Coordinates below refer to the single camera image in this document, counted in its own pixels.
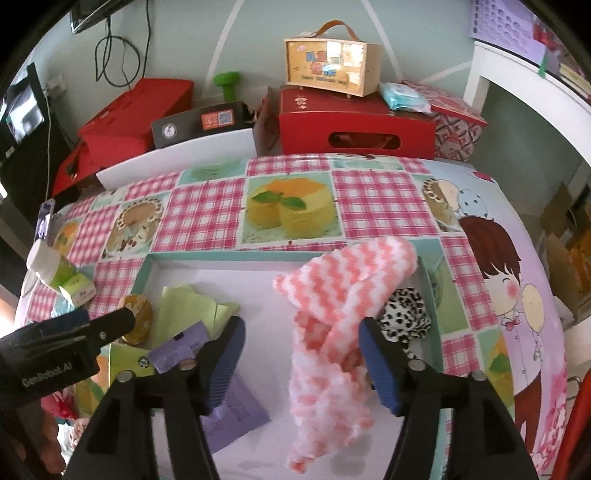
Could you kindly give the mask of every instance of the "wall outlet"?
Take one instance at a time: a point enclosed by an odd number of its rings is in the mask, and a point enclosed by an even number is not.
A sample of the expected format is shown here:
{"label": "wall outlet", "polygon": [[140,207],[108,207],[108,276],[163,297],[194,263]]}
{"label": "wall outlet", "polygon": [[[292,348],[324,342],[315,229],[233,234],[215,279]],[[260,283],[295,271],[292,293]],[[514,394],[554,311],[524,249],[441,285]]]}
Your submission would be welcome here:
{"label": "wall outlet", "polygon": [[66,81],[62,74],[59,74],[57,77],[53,77],[46,85],[47,89],[47,96],[51,100],[55,100],[58,98],[62,93],[66,91]]}

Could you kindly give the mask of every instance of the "blue gripper pad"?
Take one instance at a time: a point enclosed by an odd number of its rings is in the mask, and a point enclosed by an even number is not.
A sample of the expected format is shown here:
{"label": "blue gripper pad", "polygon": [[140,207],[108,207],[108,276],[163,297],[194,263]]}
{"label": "blue gripper pad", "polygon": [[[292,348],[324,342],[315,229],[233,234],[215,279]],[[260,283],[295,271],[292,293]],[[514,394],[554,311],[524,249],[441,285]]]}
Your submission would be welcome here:
{"label": "blue gripper pad", "polygon": [[224,332],[222,332],[220,338],[215,340],[216,342],[222,341],[225,345],[221,345],[223,347],[223,352],[219,356],[209,378],[209,395],[207,396],[205,403],[207,407],[212,410],[219,407],[223,402],[226,390],[228,389],[228,385],[234,375],[240,355],[242,354],[244,342],[246,341],[244,320],[238,316],[232,316],[229,322],[236,322],[236,326],[231,336],[226,338]]}
{"label": "blue gripper pad", "polygon": [[[369,376],[374,382],[374,387],[378,392],[379,402],[384,407],[388,408],[392,414],[398,415],[402,407],[402,402],[399,397],[400,388],[398,381],[394,378],[386,358],[382,354],[374,335],[370,332],[368,322],[375,322],[375,320],[369,318],[361,321],[359,324],[359,347],[365,358]],[[377,335],[381,337],[381,340],[386,344],[391,343],[382,337],[382,332],[377,323],[375,326],[377,329]]]}

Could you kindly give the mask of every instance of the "printed tablecloth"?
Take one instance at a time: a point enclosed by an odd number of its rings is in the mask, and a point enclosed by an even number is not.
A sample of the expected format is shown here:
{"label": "printed tablecloth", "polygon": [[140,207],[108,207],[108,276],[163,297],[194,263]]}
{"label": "printed tablecloth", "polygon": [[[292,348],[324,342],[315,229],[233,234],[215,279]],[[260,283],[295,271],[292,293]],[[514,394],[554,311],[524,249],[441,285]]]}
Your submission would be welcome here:
{"label": "printed tablecloth", "polygon": [[[337,154],[197,167],[75,204],[54,246],[93,278],[96,317],[150,252],[330,251],[382,235],[413,242],[434,279],[445,373],[484,370],[543,471],[564,430],[562,330],[519,217],[469,167]],[[38,285],[27,319],[49,318],[56,298]]]}

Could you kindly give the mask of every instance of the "green dumbbell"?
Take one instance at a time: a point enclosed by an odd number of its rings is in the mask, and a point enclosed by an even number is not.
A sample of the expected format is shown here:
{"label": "green dumbbell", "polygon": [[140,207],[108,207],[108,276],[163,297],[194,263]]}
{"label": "green dumbbell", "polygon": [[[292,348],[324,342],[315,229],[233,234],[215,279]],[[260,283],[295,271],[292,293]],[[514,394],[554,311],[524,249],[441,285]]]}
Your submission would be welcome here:
{"label": "green dumbbell", "polygon": [[225,72],[216,75],[213,78],[213,83],[223,89],[223,101],[236,101],[236,84],[240,82],[240,72]]}

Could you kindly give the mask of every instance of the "patterned gift box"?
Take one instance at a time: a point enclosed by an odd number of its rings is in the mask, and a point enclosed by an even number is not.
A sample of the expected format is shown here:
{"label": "patterned gift box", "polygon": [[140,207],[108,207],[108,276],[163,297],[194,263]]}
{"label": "patterned gift box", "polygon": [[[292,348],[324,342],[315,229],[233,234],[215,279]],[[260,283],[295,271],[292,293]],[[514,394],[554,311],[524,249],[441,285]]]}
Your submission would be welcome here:
{"label": "patterned gift box", "polygon": [[435,157],[468,162],[488,124],[461,98],[430,85],[404,82],[422,94],[435,113]]}

